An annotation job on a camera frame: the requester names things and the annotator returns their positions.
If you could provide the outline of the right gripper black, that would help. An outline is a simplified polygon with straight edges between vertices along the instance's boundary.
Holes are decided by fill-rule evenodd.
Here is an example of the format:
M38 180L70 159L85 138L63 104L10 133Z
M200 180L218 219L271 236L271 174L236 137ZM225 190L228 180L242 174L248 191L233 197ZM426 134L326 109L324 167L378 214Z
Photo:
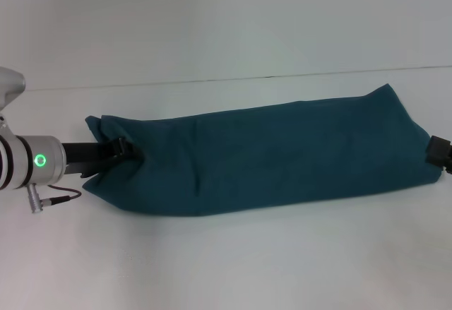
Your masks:
M447 173L452 174L451 142L437 136L431 136L426 149L426 162L435 166L444 166Z

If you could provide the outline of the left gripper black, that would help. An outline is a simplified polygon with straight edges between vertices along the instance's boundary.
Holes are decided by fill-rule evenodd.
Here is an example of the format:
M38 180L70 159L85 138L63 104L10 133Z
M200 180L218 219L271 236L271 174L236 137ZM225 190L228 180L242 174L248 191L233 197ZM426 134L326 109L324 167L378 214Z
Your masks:
M63 143L66 155L64 174L80 174L88 178L106 172L113 159L140 160L143 152L124 137L103 143Z

